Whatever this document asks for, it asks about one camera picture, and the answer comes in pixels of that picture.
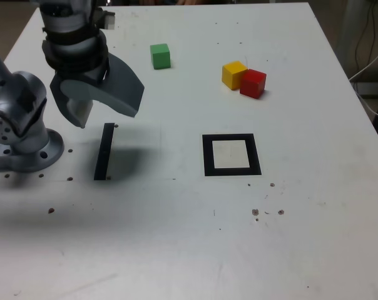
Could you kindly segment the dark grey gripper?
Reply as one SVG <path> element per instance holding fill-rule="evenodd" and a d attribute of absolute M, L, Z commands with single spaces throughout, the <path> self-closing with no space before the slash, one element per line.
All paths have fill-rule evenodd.
<path fill-rule="evenodd" d="M 72 125 L 85 128 L 92 100 L 125 116 L 136 116 L 144 85 L 120 58 L 109 53 L 108 62 L 86 72 L 57 72 L 54 75 L 51 92 L 60 113 Z"/>

